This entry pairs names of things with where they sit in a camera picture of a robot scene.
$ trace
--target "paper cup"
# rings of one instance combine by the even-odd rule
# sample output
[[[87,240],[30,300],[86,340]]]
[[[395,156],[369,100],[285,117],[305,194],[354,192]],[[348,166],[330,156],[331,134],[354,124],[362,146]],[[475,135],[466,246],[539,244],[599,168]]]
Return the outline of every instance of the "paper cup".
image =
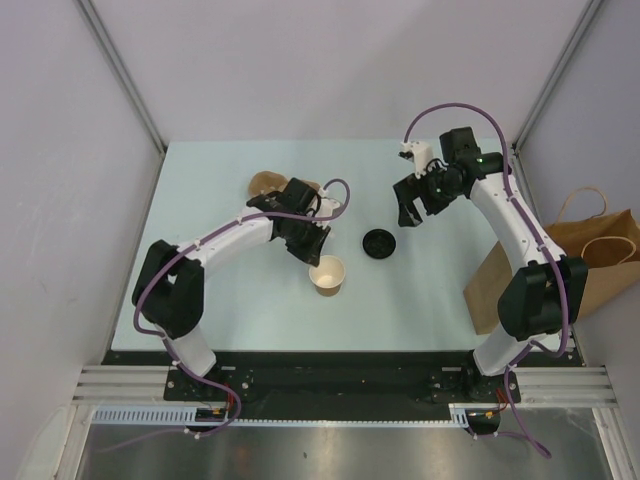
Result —
[[[345,268],[342,260],[333,255],[322,255],[317,267],[309,268],[309,278],[320,295],[332,297],[340,291]]]

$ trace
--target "table surface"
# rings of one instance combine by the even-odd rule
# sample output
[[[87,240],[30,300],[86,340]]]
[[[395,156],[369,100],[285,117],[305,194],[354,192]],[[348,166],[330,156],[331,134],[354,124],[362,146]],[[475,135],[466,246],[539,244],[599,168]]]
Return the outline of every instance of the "table surface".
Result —
[[[431,141],[439,156],[439,143]],[[479,142],[483,151],[496,141]],[[346,279],[334,297],[319,295],[308,266],[281,239],[220,268],[205,286],[200,326],[213,350],[442,351],[473,349],[475,334],[463,289],[496,237],[473,204],[459,198],[417,228],[397,226],[393,184],[413,166],[399,144],[377,141],[178,142],[169,147],[126,297],[113,350],[161,350],[157,338],[133,329],[133,285],[149,246],[201,237],[234,218],[252,176],[271,170],[324,184],[345,179],[352,197],[332,222],[323,254],[339,256]],[[340,185],[330,194],[344,198]],[[395,253],[369,258],[362,237],[389,230]]]

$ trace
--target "black lid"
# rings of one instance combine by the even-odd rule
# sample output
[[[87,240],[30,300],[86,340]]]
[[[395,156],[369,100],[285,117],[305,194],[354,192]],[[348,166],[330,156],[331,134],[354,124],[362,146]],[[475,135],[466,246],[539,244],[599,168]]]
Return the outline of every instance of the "black lid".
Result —
[[[376,228],[364,236],[362,247],[371,258],[382,260],[389,257],[396,249],[396,239],[386,230]]]

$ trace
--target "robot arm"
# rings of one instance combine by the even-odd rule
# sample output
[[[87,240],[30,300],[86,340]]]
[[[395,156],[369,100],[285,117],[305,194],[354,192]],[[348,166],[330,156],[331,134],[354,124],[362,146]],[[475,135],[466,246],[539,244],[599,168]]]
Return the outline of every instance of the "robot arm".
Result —
[[[414,160],[415,172],[394,185],[400,208],[398,223],[415,227],[422,222],[413,204],[417,198],[422,201],[427,215],[435,215],[460,195],[471,200],[489,221],[504,247],[513,279],[498,302],[500,324],[473,352],[473,358],[481,375],[497,375],[529,342],[557,333],[562,327],[554,273],[538,248],[531,227],[516,210],[512,199],[516,198],[525,210],[559,267],[567,292],[569,323],[575,321],[580,308],[587,267],[581,258],[567,258],[547,237],[526,206],[511,172],[508,181],[513,197],[507,195],[502,155],[483,154],[471,128],[445,133],[440,137],[440,144],[445,162],[433,159],[433,154],[429,153],[431,147],[425,142],[403,144],[400,156]]]
[[[170,245],[164,240],[149,248],[133,292],[138,303],[142,292],[155,275],[176,255],[194,243],[198,247],[181,258],[151,290],[142,314],[166,335],[176,355],[191,371],[204,376],[216,363],[198,326],[204,311],[204,284],[218,267],[245,250],[270,242],[285,241],[287,250],[304,263],[317,266],[324,241],[331,228],[328,221],[309,221],[282,215],[330,217],[340,204],[316,192],[306,183],[292,178],[282,192],[259,195],[247,202],[240,218],[271,213],[281,216],[258,216],[231,224],[211,241],[199,246],[199,240]]]

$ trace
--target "purple cable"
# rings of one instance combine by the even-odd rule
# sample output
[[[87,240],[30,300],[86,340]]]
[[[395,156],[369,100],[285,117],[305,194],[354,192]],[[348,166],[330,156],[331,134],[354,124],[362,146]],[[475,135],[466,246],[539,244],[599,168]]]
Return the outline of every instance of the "purple cable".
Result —
[[[344,180],[342,180],[341,178],[334,178],[332,180],[329,180],[325,184],[325,186],[323,187],[324,190],[329,188],[334,183],[341,184],[345,188],[346,195],[345,195],[345,200],[344,200],[344,203],[342,204],[342,206],[339,209],[337,209],[329,217],[308,217],[306,215],[294,215],[294,214],[291,214],[291,213],[283,213],[283,212],[260,212],[260,213],[253,213],[251,215],[247,215],[246,217],[242,217],[241,222],[247,222],[247,221],[250,221],[250,220],[255,220],[256,218],[263,218],[263,217],[291,218],[291,219],[294,219],[294,220],[303,220],[305,222],[328,222],[328,221],[331,221],[331,220],[335,220],[340,215],[342,215],[344,213],[344,211],[347,209],[347,206],[349,206],[349,201],[351,200],[351,189],[349,188],[349,184],[347,182],[345,182]],[[222,227],[218,228],[217,230],[214,230],[213,232],[211,232],[210,234],[206,235],[205,237],[203,237],[200,240],[200,246],[202,246],[202,245],[204,245],[206,243],[209,243],[211,240],[213,240],[217,236],[225,233],[226,231],[232,229],[236,225],[238,225],[238,220],[233,220],[233,221],[227,223],[226,225],[223,225]],[[195,243],[189,245],[187,248],[185,248],[184,250],[179,252],[175,257],[173,257],[171,260],[169,260],[167,262],[167,264],[164,267],[162,267],[158,271],[158,273],[156,273],[156,275],[151,279],[151,281],[149,282],[147,287],[142,291],[142,294],[140,295],[140,298],[138,299],[138,303],[136,304],[136,309],[135,309],[135,312],[133,314],[133,327],[136,329],[136,331],[138,333],[142,333],[144,335],[153,335],[155,337],[159,337],[160,339],[162,339],[162,343],[164,344],[165,348],[167,349],[167,352],[169,353],[169,356],[173,359],[173,361],[178,366],[180,366],[182,371],[184,373],[186,373],[188,376],[190,376],[191,378],[193,378],[194,380],[196,380],[198,382],[201,382],[201,383],[204,383],[206,385],[218,388],[218,389],[228,393],[229,395],[233,396],[233,398],[234,398],[234,400],[236,402],[236,409],[235,409],[235,412],[233,413],[233,415],[230,418],[228,418],[224,423],[222,423],[218,427],[216,427],[215,429],[213,429],[211,431],[208,431],[208,432],[201,432],[199,434],[198,438],[204,438],[204,437],[209,437],[209,436],[211,436],[211,435],[213,435],[215,433],[218,433],[221,430],[224,430],[226,427],[228,427],[231,423],[233,423],[240,416],[240,412],[242,411],[242,401],[240,400],[240,397],[238,396],[238,394],[235,391],[233,391],[231,388],[227,387],[226,385],[222,385],[221,383],[217,383],[217,382],[214,382],[212,380],[208,380],[208,379],[203,378],[203,377],[197,375],[196,373],[194,373],[187,366],[185,366],[184,363],[182,363],[180,361],[180,359],[176,355],[174,349],[171,347],[171,345],[169,344],[169,342],[166,339],[166,336],[163,333],[161,333],[161,332],[159,332],[157,330],[149,330],[149,329],[143,328],[140,325],[140,314],[142,313],[142,306],[144,305],[144,302],[147,300],[147,297],[149,296],[149,294],[151,293],[151,290],[153,290],[153,288],[158,284],[158,282],[164,278],[164,276],[169,272],[169,270],[171,270],[171,268],[176,263],[178,263],[182,258],[187,256],[189,253],[193,252],[196,248],[197,248],[197,246],[196,246]],[[132,438],[130,440],[124,441],[122,443],[118,443],[116,445],[112,445],[112,446],[104,448],[104,449],[100,449],[100,450],[98,450],[98,452],[100,452],[100,453],[111,452],[111,451],[117,450],[119,448],[126,447],[128,445],[133,445],[135,443],[147,440],[149,438],[152,438],[152,437],[155,437],[155,436],[158,436],[158,435],[163,435],[165,433],[179,433],[179,432],[184,432],[184,429],[183,428],[167,428],[167,429],[163,429],[163,430],[158,430],[158,431],[155,431],[155,432],[148,433],[146,435],[142,435],[142,436],[137,437],[137,438]]]
[[[507,140],[505,139],[504,133],[502,132],[500,125],[498,125],[498,122],[496,122],[495,119],[491,115],[489,115],[489,113],[482,110],[481,108],[478,108],[474,105],[470,105],[468,103],[451,102],[451,103],[443,103],[440,105],[436,105],[434,107],[428,108],[423,112],[419,113],[418,116],[413,119],[413,121],[409,124],[409,128],[407,128],[407,132],[404,135],[404,142],[407,143],[409,141],[409,136],[411,135],[411,131],[413,130],[413,127],[416,126],[416,124],[422,117],[424,117],[429,113],[435,112],[437,110],[442,110],[445,108],[452,108],[452,107],[465,108],[467,110],[472,110],[476,113],[479,113],[484,118],[486,118],[489,121],[489,123],[491,123],[491,126],[493,126],[494,130],[498,134],[498,138],[500,140],[500,147],[502,148],[502,161],[503,161],[502,182],[504,184],[505,192],[507,193],[507,196],[509,197],[514,208],[518,211],[520,217],[522,218],[524,223],[527,225],[527,228],[529,228],[529,230],[531,231],[533,238],[538,244],[537,245],[538,249],[542,252],[542,254],[544,255],[549,265],[551,265],[551,270],[553,271],[553,275],[555,276],[556,283],[558,285],[558,291],[560,295],[560,310],[562,312],[562,334],[560,337],[560,347],[558,348],[557,351],[554,352],[553,350],[549,350],[540,342],[536,340],[532,340],[524,348],[524,350],[520,352],[520,354],[516,358],[514,358],[511,362],[509,362],[509,366],[505,368],[505,371],[504,371],[505,392],[507,394],[507,400],[509,401],[509,405],[511,405],[511,410],[513,411],[513,415],[516,418],[518,425],[520,425],[520,428],[522,429],[522,432],[524,435],[516,432],[502,432],[497,435],[502,437],[526,438],[531,443],[531,445],[533,445],[533,447],[536,449],[536,451],[540,455],[542,455],[544,458],[549,459],[551,458],[551,452],[544,445],[542,445],[540,442],[538,442],[536,439],[533,438],[526,424],[522,420],[520,413],[516,409],[515,403],[511,396],[511,390],[509,389],[509,370],[512,366],[516,365],[520,360],[526,357],[531,351],[533,346],[540,348],[543,352],[547,353],[548,355],[554,358],[558,358],[564,354],[567,348],[567,343],[569,342],[569,306],[567,304],[566,288],[564,286],[564,281],[562,280],[562,274],[560,273],[560,269],[558,268],[558,265],[556,265],[556,262],[553,259],[551,252],[545,246],[542,235],[534,225],[533,221],[525,211],[524,207],[520,204],[518,199],[513,195],[513,189],[511,188],[511,184],[509,183],[509,161],[508,161],[509,148],[507,147]]]

